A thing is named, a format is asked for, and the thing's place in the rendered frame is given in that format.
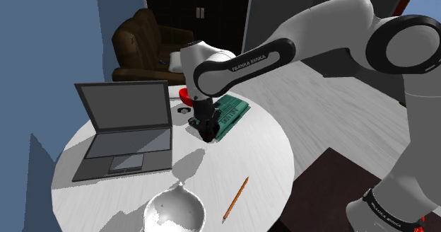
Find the white round vase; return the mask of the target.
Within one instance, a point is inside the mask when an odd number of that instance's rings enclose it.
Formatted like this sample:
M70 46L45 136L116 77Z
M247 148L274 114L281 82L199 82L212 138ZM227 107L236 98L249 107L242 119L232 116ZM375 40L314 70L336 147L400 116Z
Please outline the white round vase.
M147 203L140 232L202 232L205 223L203 202L179 182Z

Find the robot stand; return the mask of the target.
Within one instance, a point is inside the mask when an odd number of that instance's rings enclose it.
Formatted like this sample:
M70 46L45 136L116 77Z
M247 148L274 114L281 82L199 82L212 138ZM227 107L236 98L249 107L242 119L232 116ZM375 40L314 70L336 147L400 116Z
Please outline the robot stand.
M328 148L294 180L283 212L268 232L353 232L346 205L379 181Z

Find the white round table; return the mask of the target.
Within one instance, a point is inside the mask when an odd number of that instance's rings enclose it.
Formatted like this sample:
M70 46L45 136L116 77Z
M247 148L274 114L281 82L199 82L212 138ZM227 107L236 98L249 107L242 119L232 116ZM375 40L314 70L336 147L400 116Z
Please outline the white round table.
M52 180L52 210L62 232L140 232L147 203L182 182L204 204L203 232L267 232L280 217L294 180L290 142L261 106L250 109L218 142L207 144L191 128L179 87L172 86L173 168L74 182L95 130L85 123L59 157ZM245 178L249 181L228 218L223 215Z

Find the dark cabinet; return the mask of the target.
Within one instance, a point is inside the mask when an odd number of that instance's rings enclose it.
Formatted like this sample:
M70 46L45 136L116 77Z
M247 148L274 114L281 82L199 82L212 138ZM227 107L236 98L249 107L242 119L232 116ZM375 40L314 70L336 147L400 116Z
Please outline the dark cabinet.
M146 0L160 25L190 30L195 40L239 55L249 0Z

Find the green book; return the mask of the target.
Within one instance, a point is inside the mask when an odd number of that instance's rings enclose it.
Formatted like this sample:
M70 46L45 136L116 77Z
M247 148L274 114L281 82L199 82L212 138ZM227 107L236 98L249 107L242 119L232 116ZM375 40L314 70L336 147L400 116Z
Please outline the green book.
M213 104L220 110L220 117L218 119L220 129L215 137L216 141L220 141L250 109L250 106L246 101L228 94L225 94L216 102L213 101ZM189 118L188 122L195 129L199 123L194 116Z

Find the red bowl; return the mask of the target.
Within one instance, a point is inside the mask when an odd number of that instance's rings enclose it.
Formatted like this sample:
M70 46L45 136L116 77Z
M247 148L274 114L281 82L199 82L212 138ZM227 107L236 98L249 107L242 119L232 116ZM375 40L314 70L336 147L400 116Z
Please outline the red bowl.
M187 106L192 107L193 103L192 103L192 99L189 97L187 88L181 88L179 90L179 97L180 100Z

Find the orange pencil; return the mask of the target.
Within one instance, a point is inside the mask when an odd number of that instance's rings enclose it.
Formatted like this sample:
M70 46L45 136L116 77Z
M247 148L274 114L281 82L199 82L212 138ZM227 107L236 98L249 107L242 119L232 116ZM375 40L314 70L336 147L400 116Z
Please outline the orange pencil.
M230 212L232 211L233 207L235 206L235 203L237 202L238 198L240 197L240 195L241 195L242 191L244 190L244 188L245 188L246 184L248 183L248 181L249 181L249 176L245 178L245 180L242 183L241 187L237 191L234 199L232 200L232 202L230 203L228 209L224 213L222 221L225 221L228 218Z

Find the grey laptop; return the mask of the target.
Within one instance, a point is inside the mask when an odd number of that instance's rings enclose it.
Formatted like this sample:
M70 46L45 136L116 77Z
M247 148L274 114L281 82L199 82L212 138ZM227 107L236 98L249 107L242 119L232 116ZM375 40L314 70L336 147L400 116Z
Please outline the grey laptop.
M172 168L166 80L77 83L75 87L95 135L73 181Z

